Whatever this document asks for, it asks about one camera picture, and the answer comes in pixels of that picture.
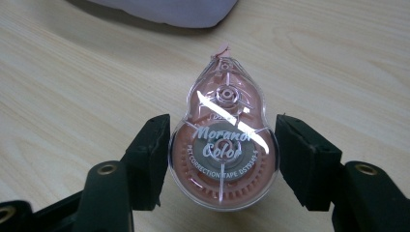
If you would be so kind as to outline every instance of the metal rivet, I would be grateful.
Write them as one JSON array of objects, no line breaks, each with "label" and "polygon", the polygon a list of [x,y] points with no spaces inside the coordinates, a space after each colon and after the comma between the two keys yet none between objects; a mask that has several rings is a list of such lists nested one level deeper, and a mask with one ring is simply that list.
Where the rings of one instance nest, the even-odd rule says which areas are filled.
[{"label": "metal rivet", "polygon": [[6,222],[15,214],[14,206],[5,206],[0,208],[0,224]]},{"label": "metal rivet", "polygon": [[97,171],[97,173],[99,173],[100,175],[108,175],[108,174],[111,174],[111,173],[115,172],[115,170],[117,170],[116,165],[106,164],[106,165],[100,167],[99,170]]},{"label": "metal rivet", "polygon": [[367,175],[369,175],[369,176],[375,176],[375,175],[377,175],[377,170],[374,169],[374,168],[372,168],[372,167],[369,166],[369,165],[359,163],[359,164],[356,164],[355,167],[356,167],[356,169],[358,169],[358,171],[360,171],[360,172],[362,172],[362,173],[364,173],[364,174],[367,174]]}]

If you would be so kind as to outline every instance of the correction tape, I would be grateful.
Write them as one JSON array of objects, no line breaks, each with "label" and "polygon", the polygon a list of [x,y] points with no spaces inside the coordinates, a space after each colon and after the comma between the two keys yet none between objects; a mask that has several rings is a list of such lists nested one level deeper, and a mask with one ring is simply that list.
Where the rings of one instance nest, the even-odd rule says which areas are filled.
[{"label": "correction tape", "polygon": [[217,211],[244,209],[264,196],[278,170],[278,144],[261,92],[223,45],[198,77],[185,117],[174,131],[169,166],[196,203]]}]

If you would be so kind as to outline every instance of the correction tape dispenser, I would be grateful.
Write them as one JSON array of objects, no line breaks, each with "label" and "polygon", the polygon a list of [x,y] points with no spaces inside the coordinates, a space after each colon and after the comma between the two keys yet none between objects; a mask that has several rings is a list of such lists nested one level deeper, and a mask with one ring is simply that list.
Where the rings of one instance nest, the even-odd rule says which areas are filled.
[{"label": "correction tape dispenser", "polygon": [[278,171],[278,144],[265,104],[227,44],[220,47],[187,98],[174,131],[169,166],[193,201],[216,211],[244,209],[269,190]]}]

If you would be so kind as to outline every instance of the wood grain surface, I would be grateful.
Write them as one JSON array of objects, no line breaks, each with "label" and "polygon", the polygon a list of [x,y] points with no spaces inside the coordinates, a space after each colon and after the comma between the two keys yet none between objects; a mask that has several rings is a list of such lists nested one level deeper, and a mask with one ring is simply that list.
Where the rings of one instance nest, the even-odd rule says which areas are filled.
[{"label": "wood grain surface", "polygon": [[[186,95],[223,42],[260,85],[272,126],[300,118],[371,162],[410,196],[410,2],[240,0],[211,29],[157,24],[84,0],[0,1],[0,202],[34,211],[83,188],[118,160],[151,117],[173,130]],[[135,231],[333,231],[279,174],[250,208],[216,213],[169,172],[161,207]]]}]

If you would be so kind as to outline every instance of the table surface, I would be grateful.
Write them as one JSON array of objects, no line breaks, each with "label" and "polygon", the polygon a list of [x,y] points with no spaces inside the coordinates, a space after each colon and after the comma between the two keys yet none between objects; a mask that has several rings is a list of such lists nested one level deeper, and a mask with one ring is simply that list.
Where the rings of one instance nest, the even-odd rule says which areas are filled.
[{"label": "table surface", "polygon": [[[145,122],[169,113],[223,42],[261,87],[267,117],[300,118],[343,151],[383,168],[410,196],[410,2],[241,0],[211,29],[149,22],[83,0],[0,2],[0,202],[34,211],[118,160]],[[135,231],[332,231],[281,174],[255,205],[216,213],[169,171],[161,207]]]}]

